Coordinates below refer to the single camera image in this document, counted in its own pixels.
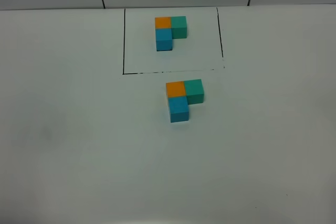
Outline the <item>green template cube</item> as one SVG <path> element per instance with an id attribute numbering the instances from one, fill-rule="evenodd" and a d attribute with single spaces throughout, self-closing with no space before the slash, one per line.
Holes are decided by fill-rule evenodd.
<path id="1" fill-rule="evenodd" d="M 173 39 L 187 38 L 187 21 L 185 16 L 171 17 L 171 29 Z"/>

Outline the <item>orange template cube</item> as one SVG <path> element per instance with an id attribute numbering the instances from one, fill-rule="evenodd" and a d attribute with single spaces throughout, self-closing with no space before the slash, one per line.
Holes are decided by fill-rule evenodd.
<path id="1" fill-rule="evenodd" d="M 170 29 L 171 28 L 171 17 L 156 17 L 155 18 L 155 28 L 156 29 Z"/>

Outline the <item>blue template cube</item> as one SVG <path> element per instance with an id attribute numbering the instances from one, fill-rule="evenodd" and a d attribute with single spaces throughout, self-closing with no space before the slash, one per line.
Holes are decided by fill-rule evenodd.
<path id="1" fill-rule="evenodd" d="M 169 51 L 173 49 L 172 30 L 159 28 L 155 30 L 155 42 L 157 51 Z"/>

